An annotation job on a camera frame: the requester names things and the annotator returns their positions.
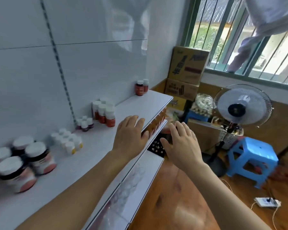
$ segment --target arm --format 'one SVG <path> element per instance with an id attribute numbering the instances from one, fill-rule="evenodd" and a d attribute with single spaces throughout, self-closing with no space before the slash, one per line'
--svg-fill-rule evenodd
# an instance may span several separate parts
<path id="1" fill-rule="evenodd" d="M 164 138 L 161 143 L 173 163 L 196 185 L 220 229 L 271 230 L 203 162 L 194 132 L 185 123 L 176 122 L 176 125 L 177 129 L 170 125 L 173 146 Z"/>
<path id="2" fill-rule="evenodd" d="M 141 138 L 145 119 L 129 116 L 117 128 L 113 149 L 82 178 L 30 216 L 16 230 L 82 229 L 117 174 L 135 158 L 148 141 Z"/>

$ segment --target forearm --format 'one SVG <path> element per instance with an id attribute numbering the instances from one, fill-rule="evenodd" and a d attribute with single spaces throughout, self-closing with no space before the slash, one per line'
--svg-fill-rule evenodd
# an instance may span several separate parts
<path id="1" fill-rule="evenodd" d="M 220 229 L 271 230 L 249 207 L 232 193 L 212 172 L 208 165 L 187 171 L 188 177 L 200 191 Z"/>
<path id="2" fill-rule="evenodd" d="M 82 229 L 107 187 L 127 164 L 126 160 L 116 155 L 110 151 L 82 178 L 29 217 L 17 230 Z"/>

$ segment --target fan stand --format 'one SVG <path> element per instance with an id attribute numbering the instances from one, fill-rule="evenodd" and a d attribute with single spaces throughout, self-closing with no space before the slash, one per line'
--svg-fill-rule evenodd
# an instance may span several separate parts
<path id="1" fill-rule="evenodd" d="M 236 123 L 231 123 L 230 124 L 230 126 L 227 128 L 227 134 L 222 139 L 222 141 L 219 143 L 219 145 L 216 146 L 216 151 L 212 155 L 202 152 L 203 161 L 207 165 L 209 165 L 211 170 L 218 177 L 224 176 L 226 174 L 226 172 L 227 172 L 227 167 L 226 167 L 225 163 L 223 162 L 223 160 L 218 157 L 218 154 L 219 154 L 219 152 L 221 151 L 222 147 L 225 144 L 226 136 L 228 134 L 231 134 L 236 127 L 237 127 Z"/>

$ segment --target green foliage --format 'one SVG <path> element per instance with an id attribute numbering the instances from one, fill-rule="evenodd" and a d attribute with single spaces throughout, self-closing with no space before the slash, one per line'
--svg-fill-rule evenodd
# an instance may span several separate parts
<path id="1" fill-rule="evenodd" d="M 203 50 L 211 50 L 217 32 L 218 32 L 218 27 L 210 26 L 210 28 L 208 30 L 208 26 L 201 25 L 200 29 L 198 30 L 196 42 L 195 42 L 196 32 L 193 32 L 193 35 L 192 35 L 191 41 L 190 41 L 190 47 L 193 47 L 193 45 L 194 45 L 194 48 L 202 49 L 203 43 L 205 41 L 205 44 L 203 46 Z M 216 47 L 216 51 L 213 55 L 212 60 L 218 59 L 223 45 L 224 45 L 224 41 L 222 39 L 220 39 L 218 46 Z"/>

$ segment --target electric fan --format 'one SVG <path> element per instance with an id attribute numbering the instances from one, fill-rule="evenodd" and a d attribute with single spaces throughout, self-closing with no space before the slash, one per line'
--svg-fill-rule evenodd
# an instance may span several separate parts
<path id="1" fill-rule="evenodd" d="M 264 124 L 272 114 L 272 104 L 268 95 L 262 90 L 251 85 L 229 85 L 222 88 L 213 100 L 213 109 L 224 119 L 230 122 L 227 134 L 224 136 L 212 155 L 202 153 L 203 160 L 218 176 L 223 176 L 226 165 L 218 157 L 221 148 L 225 144 L 226 137 L 232 133 L 238 125 L 259 127 Z"/>

